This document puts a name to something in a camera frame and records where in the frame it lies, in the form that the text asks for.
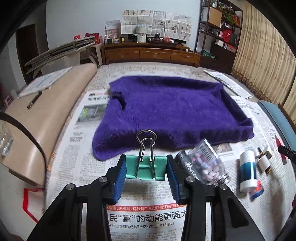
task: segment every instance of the purple towel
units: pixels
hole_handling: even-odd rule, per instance
[[[254,136],[252,120],[220,83],[125,76],[110,86],[112,97],[92,142],[98,160],[139,148],[136,133],[143,129],[157,134],[155,148],[161,149],[193,147],[203,138],[216,145]]]

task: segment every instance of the door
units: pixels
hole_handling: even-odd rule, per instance
[[[20,68],[22,70],[25,82],[28,85],[33,80],[34,71],[26,74],[28,67],[25,67],[25,63],[39,55],[36,42],[35,24],[19,28],[15,33],[15,40]]]

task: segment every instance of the black strap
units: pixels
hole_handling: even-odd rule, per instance
[[[18,128],[22,133],[24,133],[34,143],[34,145],[39,149],[39,151],[41,152],[41,154],[43,156],[45,171],[46,171],[47,166],[46,166],[45,153],[44,153],[42,147],[39,145],[39,143],[32,136],[32,134],[20,122],[18,122],[16,119],[14,119],[13,117],[11,117],[10,115],[8,115],[6,113],[0,112],[0,120],[6,121],[6,122],[12,124],[13,126],[15,126],[16,128]]]

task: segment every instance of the curtain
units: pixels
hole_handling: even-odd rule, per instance
[[[242,10],[242,33],[232,75],[258,98],[283,104],[295,79],[295,57],[280,33],[262,13],[247,1],[243,1]],[[296,84],[292,89],[294,95],[289,96],[289,102],[285,105],[290,110],[285,108],[288,114],[292,113],[293,108],[295,112],[295,106],[292,108],[291,104],[292,100],[295,102]]]
[[[288,98],[283,105],[283,108],[296,125],[296,78],[294,80],[292,89],[288,95]]]

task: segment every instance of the binder clip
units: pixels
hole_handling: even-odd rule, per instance
[[[148,132],[154,136],[154,138],[146,137],[140,139],[140,134]],[[157,135],[151,130],[142,130],[136,134],[136,139],[140,144],[139,156],[126,155],[126,178],[140,180],[152,180],[156,181],[165,180],[165,170],[167,164],[166,156],[153,156],[153,146],[155,145]],[[151,156],[144,156],[145,145],[143,141],[150,140],[150,153]]]

